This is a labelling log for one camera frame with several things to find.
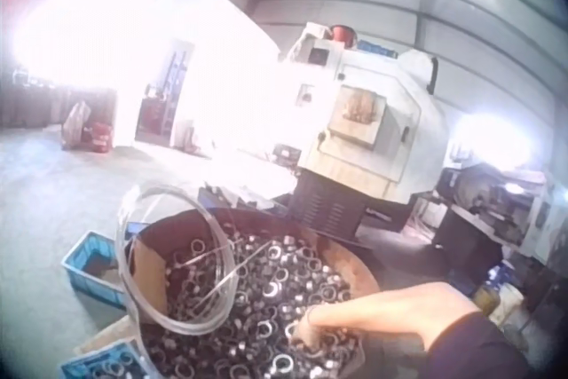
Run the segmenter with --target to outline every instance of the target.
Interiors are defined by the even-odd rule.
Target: dark sleeve
[[[481,312],[464,317],[430,347],[421,379],[521,379],[523,354]]]

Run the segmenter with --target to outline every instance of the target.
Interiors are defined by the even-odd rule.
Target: white bag
[[[83,126],[91,115],[91,109],[85,101],[76,103],[69,113],[69,117],[61,127],[61,138],[63,149],[68,150],[81,143]]]

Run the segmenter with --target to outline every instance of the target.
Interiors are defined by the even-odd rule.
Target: rusty metal container
[[[379,291],[375,278],[360,259],[343,246],[317,235],[298,223],[260,211],[214,208],[209,209],[208,212],[220,225],[231,224],[243,233],[254,233],[267,240],[278,239],[278,236],[283,237],[285,235],[292,235],[305,240],[317,251],[319,257],[325,263],[333,267],[350,284],[353,297],[366,296]],[[200,211],[188,210],[172,217],[165,217],[149,225],[140,233],[133,244],[135,251],[136,247],[143,246],[159,258],[165,259],[176,250],[187,247],[191,244],[192,239],[199,238],[204,241],[211,239],[211,232],[210,222],[205,219]],[[156,269],[148,265],[146,262],[148,257],[134,256],[133,260],[130,270],[142,292],[148,296],[146,299],[161,301],[164,298],[163,295],[150,296],[152,292],[156,291],[156,286],[158,293],[163,292],[165,294],[165,290],[159,288],[163,286],[165,277],[156,278],[152,275],[159,273],[161,268]],[[134,320],[139,324],[139,346],[143,354],[150,360],[141,336],[146,330],[155,328],[155,324],[145,318],[144,315],[138,316]],[[360,345],[357,356],[350,365],[343,369],[341,376],[350,375],[364,362],[365,355],[362,345]]]

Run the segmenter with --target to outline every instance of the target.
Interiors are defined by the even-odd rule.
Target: light
[[[505,189],[511,193],[511,194],[515,194],[515,195],[519,195],[525,192],[525,190],[523,189],[522,186],[520,186],[519,184],[514,184],[512,182],[508,182],[507,184],[505,184]]]
[[[17,58],[35,77],[115,89],[128,65],[154,57],[156,37],[147,32],[141,6],[137,0],[46,0],[18,29]]]
[[[530,141],[523,132],[489,114],[464,117],[455,138],[480,160],[499,170],[513,170],[527,163],[531,156]]]

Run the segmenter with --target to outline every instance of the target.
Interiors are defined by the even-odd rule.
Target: machine door
[[[338,74],[343,75],[343,80],[328,125],[330,136],[319,150],[340,162],[399,182],[414,142],[421,109],[398,79],[386,72],[353,65],[339,67]],[[349,125],[345,121],[346,103],[357,89],[366,90],[359,91],[363,96],[375,95],[373,118],[365,130],[361,129],[362,123]],[[349,135],[350,131],[358,135]]]

